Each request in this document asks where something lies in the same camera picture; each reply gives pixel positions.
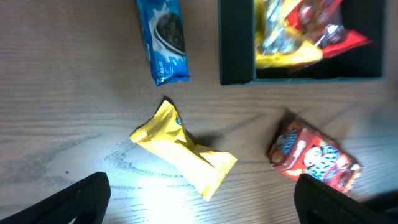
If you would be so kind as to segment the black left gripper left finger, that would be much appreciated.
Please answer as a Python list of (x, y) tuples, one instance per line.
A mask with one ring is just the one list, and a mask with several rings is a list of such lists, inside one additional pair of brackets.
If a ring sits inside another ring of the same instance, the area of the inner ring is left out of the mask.
[(1, 220), (10, 224), (102, 224), (111, 196), (108, 176), (95, 172), (56, 194)]

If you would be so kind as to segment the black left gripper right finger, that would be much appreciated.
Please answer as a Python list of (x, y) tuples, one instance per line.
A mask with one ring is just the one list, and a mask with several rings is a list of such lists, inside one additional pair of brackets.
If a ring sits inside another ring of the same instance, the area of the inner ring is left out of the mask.
[(301, 224), (397, 223), (397, 192), (359, 202), (308, 174), (300, 175), (294, 204)]

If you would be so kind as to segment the red Meiji panda biscuit box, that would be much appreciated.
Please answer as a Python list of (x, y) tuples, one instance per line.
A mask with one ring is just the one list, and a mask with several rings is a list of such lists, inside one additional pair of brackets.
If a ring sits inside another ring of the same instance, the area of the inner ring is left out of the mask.
[(362, 164), (302, 119), (284, 123), (267, 152), (271, 167), (298, 180), (308, 174), (344, 194), (362, 174)]

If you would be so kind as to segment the yellow nut snack bag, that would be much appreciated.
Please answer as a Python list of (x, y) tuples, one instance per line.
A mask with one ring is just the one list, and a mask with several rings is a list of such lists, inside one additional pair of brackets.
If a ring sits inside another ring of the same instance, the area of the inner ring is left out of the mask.
[(258, 69), (317, 62), (320, 48), (309, 41), (286, 17), (300, 1), (254, 0), (254, 60)]

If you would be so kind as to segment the red nut snack bag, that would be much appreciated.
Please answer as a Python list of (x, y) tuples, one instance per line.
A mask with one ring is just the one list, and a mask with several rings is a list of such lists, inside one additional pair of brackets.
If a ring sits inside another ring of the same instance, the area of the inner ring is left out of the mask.
[(300, 40), (307, 40), (322, 51), (323, 58), (332, 58), (370, 40), (342, 24), (341, 0), (284, 1), (282, 15), (288, 31)]

